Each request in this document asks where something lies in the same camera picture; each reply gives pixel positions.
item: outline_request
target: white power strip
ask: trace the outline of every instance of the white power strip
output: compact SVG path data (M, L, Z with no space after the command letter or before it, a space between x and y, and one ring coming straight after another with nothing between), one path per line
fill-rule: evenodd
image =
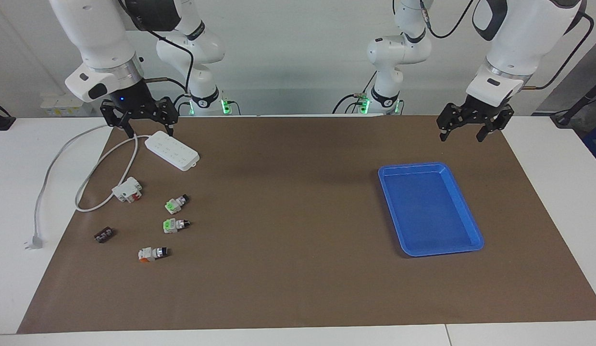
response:
M184 172L188 171L191 167L195 167L195 164L199 161L197 151L162 131L158 131L150 136L144 142L144 145L160 158Z

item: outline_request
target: white table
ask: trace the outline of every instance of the white table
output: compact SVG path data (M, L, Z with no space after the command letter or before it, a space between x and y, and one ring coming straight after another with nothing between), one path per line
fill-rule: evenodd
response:
M11 335L17 330L74 212L74 194L101 154L109 128L58 160L41 208L40 250L24 250L45 170L67 140L101 118L20 119L0 132L0 345L596 346L596 321L355 328L140 331ZM571 130L516 117L504 132L596 293L596 160Z

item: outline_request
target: white cable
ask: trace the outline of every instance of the white cable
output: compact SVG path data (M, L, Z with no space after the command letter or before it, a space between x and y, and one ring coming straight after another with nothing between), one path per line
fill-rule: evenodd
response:
M107 197L107 199L105 199L100 204L94 206L93 208L90 208L90 209L87 209L87 210L84 210L83 208L80 208L80 199L82 198L83 190L85 189L85 186L87 186L87 183L89 183L89 179L91 179L91 176L93 175L93 173L95 173L95 170L98 168L98 166L101 164L101 162L105 158L107 158L112 153L112 151L115 151L116 149L118 149L123 144L126 144L128 142L131 142L131 140L133 140L135 142L134 153L131 155L131 160L129 160L129 164L127 164L127 168L125 169L125 172L123 173L123 176L121 177L121 180L119 180L118 184L116 184L116 186L119 186L120 184L122 184L125 181L125 178L127 177L127 173L129 173L129 169L131 169L131 166L134 163L134 159L136 159L136 154L138 153L138 138L145 138L145 137L148 138L150 136L148 136L148 135L138 136L138 135L136 135L134 133L134 138L126 139L126 140L122 141L121 143L115 145L112 149L110 149L107 153L105 153L99 159L98 163L95 164L95 166L91 170L91 173L89 173L89 175L87 175L87 178L85 179L84 182L82 182L82 185L80 186L80 188L78 188L78 191L76 192L76 197L74 199L74 204L76 205L76 210L77 211L80 211L80 212L91 212L91 211L94 211L94 210L98 210L99 208L102 208L103 206L105 206L105 204L112 199L113 193L111 193Z
M39 195L37 196L37 200L35 201L35 210L34 210L34 238L32 241L30 241L29 243L27 243L27 247L31 248L31 249L39 249L41 248L41 241L36 240L36 238L39 238L39 229L38 229L38 218L39 218L39 206L41 204L41 197L44 194L44 191L46 190L46 185L48 184L48 177L50 176L50 170L52 170L52 167L54 166L55 162L57 162L57 160L59 159L59 156L61 154L63 154L63 152L67 149L67 147L69 147L72 143L74 143L74 141L76 141L78 138L80 138L81 136L84 136L86 134L88 134L89 132L93 132L97 129L101 129L102 127L106 127L106 125L100 125L97 127L93 127L92 129L89 129L85 132L82 132L81 134L75 136L74 138L70 139L69 141L67 141L67 143L65 143L65 145L63 145L63 147L61 148L61 150L59 150L59 153L57 153L56 156L54 156L54 159L52 159L52 162L50 163L50 166L48 166L48 169L46 170L46 176L44 177L44 183L41 186L41 190L39 191Z
M41 186L41 190L39 191L39 195L37 196L37 200L35 201L35 209L34 209L34 234L33 234L33 238L31 241L27 242L27 249L40 249L42 247L42 241L39 238L39 207L41 205L41 198L44 195L44 191L46 191L46 186L48 184L48 177L50 176L50 171L52 170L52 167L54 166L54 164L56 163L56 161L59 159L59 156L61 156L61 154L63 154L63 152L66 151L66 149L72 145L78 138L80 138L81 136L84 136L86 134L89 134L90 132L93 132L97 129L101 129L103 127L107 127L106 125L99 125L96 127L93 127L92 129L89 129L85 132L82 132L81 134L74 136L74 138L70 139L69 141L67 141L67 143L65 143L63 145L63 147L61 147L61 150L59 150L59 152L57 153L56 156L54 156L54 158L52 159L52 162L50 162L50 166L48 166L48 169L46 170L46 175L44 177L44 182ZM143 138L143 137L150 137L150 136L134 136L133 140L135 140L135 149L134 149L134 153L131 156L131 160L129 160L129 165L127 166L127 169L125 170L121 181L119 182L119 185L123 183L123 180L125 179L125 177L127 176L127 173L129 172L129 169L131 168L134 159L136 158L136 154L137 154L137 149L138 149L138 138ZM102 204L96 206L95 208L91 208L90 210L82 210L79 206L78 203L80 202L80 194L81 191L83 190L84 186L89 182L89 179L91 179L91 175L93 175L93 172L95 172L95 169L99 166L99 164L102 162L102 160L104 160L112 151L116 150L118 147L122 146L123 144L126 144L127 142L131 141L131 138L128 140L124 140L123 142L121 142L120 144L116 145L115 147L113 147L112 149L110 149L110 151L108 151L107 153L104 154L104 156L102 156L100 158L100 160L98 161L98 163L95 165L95 167L92 169L91 173L89 173L89 175L87 176L87 179L82 183L82 185L80 186L80 188L78 189L78 193L76 194L76 210L79 210L81 212L89 212L89 211L93 211L93 210L97 210L99 208L101 208L102 206L104 206L104 204L106 204L107 202L110 201L110 199L112 198L112 195L110 195L104 202L102 202Z

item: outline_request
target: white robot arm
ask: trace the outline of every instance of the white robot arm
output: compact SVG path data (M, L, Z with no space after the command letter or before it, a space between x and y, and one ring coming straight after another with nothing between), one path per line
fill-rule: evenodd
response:
M403 83L399 65L426 61L432 50L422 16L420 0L395 0L395 22L400 36L380 37L369 44L369 60L377 68L375 86L368 93L368 112L391 113L398 102ZM433 0L426 0L430 7Z
M431 52L428 9L433 0L395 0L395 22L402 33L369 44L377 81L368 94L368 112L393 111L403 73L397 66L425 61ZM467 88L461 107L449 103L438 118L441 140L465 124L484 124L478 140L502 130L513 115L509 99L522 90L549 53L580 19L586 0L479 0L473 26L492 42L485 62Z
M522 91L544 55L571 30L586 0L480 0L473 26L492 42L485 62L467 88L467 100L448 103L437 120L441 140L465 124L483 124L477 139L505 128L514 111L509 99Z
M133 136L130 119L152 119L166 126L169 134L179 114L169 97L154 100L146 85L136 51L126 37L115 0L50 0L63 30L77 46L83 64L65 80L81 100L91 102L104 96L101 111L108 125L124 129ZM192 106L204 114L228 112L223 92L216 87L210 70L203 63L218 62L225 55L221 40L206 30L193 0L126 0L119 2L138 29L173 31L166 39L192 53L193 79L188 83ZM160 41L161 59L184 75L191 58L186 52Z

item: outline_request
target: blue tray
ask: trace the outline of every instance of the blue tray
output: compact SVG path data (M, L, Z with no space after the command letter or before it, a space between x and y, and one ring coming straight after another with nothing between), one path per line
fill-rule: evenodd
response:
M401 247L410 256L480 250L484 238L452 171L440 162L379 169Z

